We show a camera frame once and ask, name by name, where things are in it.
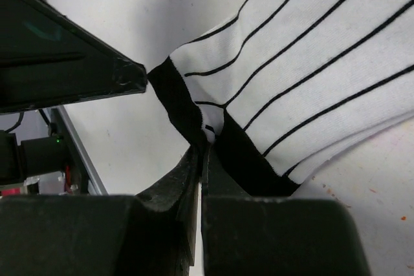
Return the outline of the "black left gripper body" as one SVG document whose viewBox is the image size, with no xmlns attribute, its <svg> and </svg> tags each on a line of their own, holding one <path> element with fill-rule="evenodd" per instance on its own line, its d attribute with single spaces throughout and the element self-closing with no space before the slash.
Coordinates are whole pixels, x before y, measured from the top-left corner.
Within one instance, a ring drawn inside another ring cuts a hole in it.
<svg viewBox="0 0 414 276">
<path fill-rule="evenodd" d="M 28 177 L 63 171 L 70 152 L 60 137 L 17 142 L 14 133 L 1 131 L 1 180 L 24 181 Z"/>
</svg>

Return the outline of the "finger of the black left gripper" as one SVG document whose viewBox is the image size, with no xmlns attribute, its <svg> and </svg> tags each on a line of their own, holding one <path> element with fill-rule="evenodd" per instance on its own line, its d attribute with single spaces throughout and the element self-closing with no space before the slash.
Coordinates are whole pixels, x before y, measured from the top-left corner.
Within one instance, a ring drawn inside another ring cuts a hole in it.
<svg viewBox="0 0 414 276">
<path fill-rule="evenodd" d="M 46 0 L 1 0 L 1 113 L 146 91 L 145 67 Z"/>
</svg>

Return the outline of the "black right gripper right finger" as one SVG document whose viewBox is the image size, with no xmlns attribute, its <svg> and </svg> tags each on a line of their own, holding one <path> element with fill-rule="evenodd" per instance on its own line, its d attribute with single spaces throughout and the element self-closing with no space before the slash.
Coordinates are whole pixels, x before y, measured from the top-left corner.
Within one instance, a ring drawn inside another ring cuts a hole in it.
<svg viewBox="0 0 414 276">
<path fill-rule="evenodd" d="M 209 147 L 202 170 L 206 275 L 369 275 L 358 230 L 341 203 L 247 194 Z"/>
</svg>

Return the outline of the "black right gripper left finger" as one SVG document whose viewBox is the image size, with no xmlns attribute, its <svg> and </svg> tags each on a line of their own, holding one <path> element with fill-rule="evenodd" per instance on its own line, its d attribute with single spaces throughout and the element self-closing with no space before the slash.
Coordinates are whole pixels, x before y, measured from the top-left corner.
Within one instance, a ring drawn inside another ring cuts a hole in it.
<svg viewBox="0 0 414 276">
<path fill-rule="evenodd" d="M 187 275 L 195 260 L 199 153 L 137 195 L 1 199 L 2 275 Z"/>
</svg>

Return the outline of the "white black-striped sock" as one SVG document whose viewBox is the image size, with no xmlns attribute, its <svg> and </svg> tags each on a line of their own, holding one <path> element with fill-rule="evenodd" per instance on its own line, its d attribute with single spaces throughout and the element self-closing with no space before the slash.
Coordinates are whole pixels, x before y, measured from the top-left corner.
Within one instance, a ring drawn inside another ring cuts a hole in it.
<svg viewBox="0 0 414 276">
<path fill-rule="evenodd" d="M 149 73 L 172 124 L 255 196 L 413 116 L 413 0 L 245 0 Z"/>
</svg>

